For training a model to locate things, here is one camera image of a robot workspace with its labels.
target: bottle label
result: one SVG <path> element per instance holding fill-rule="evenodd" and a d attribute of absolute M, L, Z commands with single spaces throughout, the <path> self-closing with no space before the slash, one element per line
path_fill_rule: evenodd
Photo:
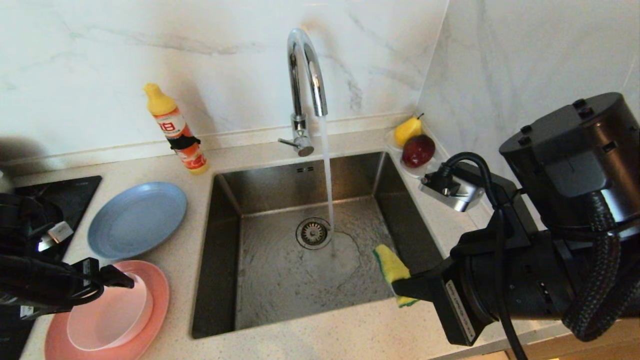
<path fill-rule="evenodd" d="M 200 150 L 200 145 L 194 143 L 186 149 L 173 150 L 178 155 L 184 166 L 188 169 L 197 169 L 207 163 L 207 159 Z"/>
<path fill-rule="evenodd" d="M 191 132 L 187 127 L 187 122 L 180 113 L 180 110 L 176 108 L 172 112 L 164 115 L 155 116 L 156 122 L 160 126 L 160 129 L 164 132 L 164 136 L 167 138 L 177 138 L 180 135 L 191 136 Z"/>

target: stainless steel sink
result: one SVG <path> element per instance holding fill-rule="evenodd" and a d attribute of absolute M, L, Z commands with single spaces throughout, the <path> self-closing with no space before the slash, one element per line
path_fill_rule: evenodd
<path fill-rule="evenodd" d="M 372 253 L 381 243 L 412 273 L 442 260 L 386 152 L 333 158 L 331 170 L 328 241 L 317 227 L 328 221 L 322 161 L 216 175 L 194 338 L 393 296 Z M 320 220 L 305 227 L 309 218 Z"/>

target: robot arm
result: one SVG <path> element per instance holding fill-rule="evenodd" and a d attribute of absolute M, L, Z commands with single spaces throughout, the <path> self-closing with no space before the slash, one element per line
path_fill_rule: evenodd
<path fill-rule="evenodd" d="M 93 258 L 69 265 L 43 256 L 38 248 L 51 238 L 43 234 L 63 234 L 50 241 L 57 243 L 73 233 L 59 222 L 59 212 L 42 199 L 0 194 L 0 306 L 20 306 L 25 320 L 70 311 L 100 297 L 105 286 L 134 286 L 117 268 L 99 268 Z"/>
<path fill-rule="evenodd" d="M 394 282 L 394 291 L 432 301 L 454 344 L 473 345 L 499 319 L 521 358 L 511 317 L 562 319 L 590 341 L 619 316 L 638 316 L 638 128 L 615 93 L 578 100 L 523 127 L 500 147 L 520 190 L 491 174 L 478 155 L 453 156 L 425 175 L 420 189 L 458 211 L 484 189 L 495 212 L 485 229 L 463 234 L 439 266 Z M 536 228 L 525 193 L 547 230 Z"/>

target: apple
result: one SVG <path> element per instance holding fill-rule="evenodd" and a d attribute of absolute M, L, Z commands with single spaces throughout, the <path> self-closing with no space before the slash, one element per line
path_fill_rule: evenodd
<path fill-rule="evenodd" d="M 416 168 L 431 160 L 435 151 L 433 139 L 424 134 L 414 136 L 404 144 L 402 161 L 407 167 Z"/>

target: pink plate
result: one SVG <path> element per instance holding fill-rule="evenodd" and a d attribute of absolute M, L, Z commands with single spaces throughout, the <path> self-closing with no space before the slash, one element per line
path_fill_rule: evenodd
<path fill-rule="evenodd" d="M 131 341 L 118 347 L 84 351 L 73 346 L 67 336 L 69 313 L 57 314 L 51 321 L 45 340 L 44 354 L 47 360 L 136 360 L 151 345 L 162 327 L 169 306 L 169 284 L 166 277 L 162 270 L 146 261 L 123 261 L 114 266 L 122 272 L 140 276 L 153 294 L 154 308 L 145 328 Z"/>

